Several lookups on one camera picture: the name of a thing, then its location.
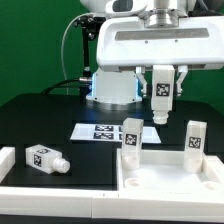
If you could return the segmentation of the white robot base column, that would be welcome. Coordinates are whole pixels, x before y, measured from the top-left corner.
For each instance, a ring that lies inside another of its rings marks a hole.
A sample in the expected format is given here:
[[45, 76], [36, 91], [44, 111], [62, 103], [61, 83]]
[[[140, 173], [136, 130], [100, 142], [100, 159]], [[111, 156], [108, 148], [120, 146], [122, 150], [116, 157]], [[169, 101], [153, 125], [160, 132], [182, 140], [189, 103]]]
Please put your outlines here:
[[[97, 16], [105, 17], [109, 0], [80, 0], [81, 4]], [[126, 109], [142, 101], [138, 93], [138, 80], [134, 72], [104, 72], [98, 68], [92, 75], [91, 90], [86, 95], [89, 104], [101, 108]]]

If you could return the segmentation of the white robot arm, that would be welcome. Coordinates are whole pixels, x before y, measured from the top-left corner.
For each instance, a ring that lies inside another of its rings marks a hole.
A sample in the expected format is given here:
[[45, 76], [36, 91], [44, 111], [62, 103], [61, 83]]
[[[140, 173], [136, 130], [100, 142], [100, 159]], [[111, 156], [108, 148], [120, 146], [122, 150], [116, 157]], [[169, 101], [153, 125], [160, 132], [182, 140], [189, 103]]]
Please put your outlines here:
[[172, 65], [176, 92], [189, 70], [224, 67], [224, 15], [190, 17], [194, 0], [110, 0], [97, 63], [104, 71]]

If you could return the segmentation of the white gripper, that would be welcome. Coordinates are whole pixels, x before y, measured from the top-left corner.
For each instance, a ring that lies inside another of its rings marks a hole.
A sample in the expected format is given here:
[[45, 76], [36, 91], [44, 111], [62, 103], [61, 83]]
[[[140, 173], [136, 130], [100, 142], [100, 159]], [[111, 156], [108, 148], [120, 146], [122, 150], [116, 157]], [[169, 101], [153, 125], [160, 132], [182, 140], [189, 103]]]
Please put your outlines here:
[[110, 0], [96, 59], [105, 71], [135, 69], [147, 96], [145, 69], [177, 67], [176, 96], [192, 70], [224, 67], [224, 15], [190, 17], [189, 0]]

